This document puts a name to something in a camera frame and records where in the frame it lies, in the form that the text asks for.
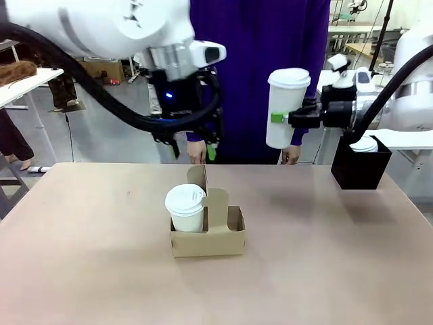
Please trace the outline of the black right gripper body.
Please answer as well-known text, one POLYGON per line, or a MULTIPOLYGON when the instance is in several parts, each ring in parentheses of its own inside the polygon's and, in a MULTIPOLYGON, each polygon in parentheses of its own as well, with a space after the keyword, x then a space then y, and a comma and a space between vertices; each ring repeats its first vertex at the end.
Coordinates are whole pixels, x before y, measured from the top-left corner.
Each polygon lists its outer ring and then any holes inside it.
POLYGON ((346 129, 350 126, 352 118, 355 85, 347 88, 335 88, 332 85, 323 86, 320 102, 320 116, 323 126, 346 129))

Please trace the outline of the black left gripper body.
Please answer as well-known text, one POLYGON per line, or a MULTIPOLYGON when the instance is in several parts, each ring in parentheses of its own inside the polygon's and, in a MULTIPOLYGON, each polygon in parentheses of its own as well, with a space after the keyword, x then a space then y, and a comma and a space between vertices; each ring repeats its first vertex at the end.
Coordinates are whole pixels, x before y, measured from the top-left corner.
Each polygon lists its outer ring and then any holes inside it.
POLYGON ((202 81, 209 72, 201 68, 192 75, 175 81, 169 81, 163 70, 151 71, 151 84, 154 86, 161 118, 183 118, 197 115, 207 118, 202 101, 202 81))

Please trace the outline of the person's right hand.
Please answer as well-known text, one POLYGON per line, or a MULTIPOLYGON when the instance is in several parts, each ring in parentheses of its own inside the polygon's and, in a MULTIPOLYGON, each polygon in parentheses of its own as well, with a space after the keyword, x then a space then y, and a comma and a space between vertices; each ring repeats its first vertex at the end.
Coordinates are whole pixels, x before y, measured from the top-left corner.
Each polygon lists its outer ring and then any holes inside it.
POLYGON ((194 165, 203 165, 206 163, 206 142, 205 141, 197 141, 197 142, 187 142, 187 153, 191 164, 194 165))

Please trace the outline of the person's left hand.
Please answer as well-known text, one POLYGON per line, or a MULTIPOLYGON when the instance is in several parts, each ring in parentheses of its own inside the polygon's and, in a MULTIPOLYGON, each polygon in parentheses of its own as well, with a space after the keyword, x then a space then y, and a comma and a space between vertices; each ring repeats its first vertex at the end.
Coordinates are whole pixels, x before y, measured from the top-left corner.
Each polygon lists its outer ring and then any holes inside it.
POLYGON ((281 164, 294 165, 301 155, 301 146, 290 145, 281 151, 281 164))

